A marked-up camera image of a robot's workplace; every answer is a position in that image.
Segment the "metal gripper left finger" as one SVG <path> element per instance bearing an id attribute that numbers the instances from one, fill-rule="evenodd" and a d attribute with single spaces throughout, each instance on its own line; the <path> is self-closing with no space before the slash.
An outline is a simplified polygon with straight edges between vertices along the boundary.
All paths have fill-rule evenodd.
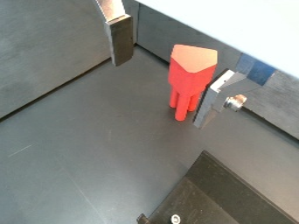
<path id="1" fill-rule="evenodd" d="M 103 17 L 111 59 L 116 67 L 134 56 L 134 18 L 127 14 L 122 0 L 93 0 Z"/>

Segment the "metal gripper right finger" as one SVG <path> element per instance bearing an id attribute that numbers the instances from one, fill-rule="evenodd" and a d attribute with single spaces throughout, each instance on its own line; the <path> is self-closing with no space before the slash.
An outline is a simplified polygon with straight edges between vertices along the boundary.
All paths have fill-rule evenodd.
<path id="1" fill-rule="evenodd" d="M 194 125 L 202 129 L 223 109 L 239 111 L 247 101 L 246 93 L 260 88 L 243 73 L 226 70 L 210 84 L 200 99 Z"/>

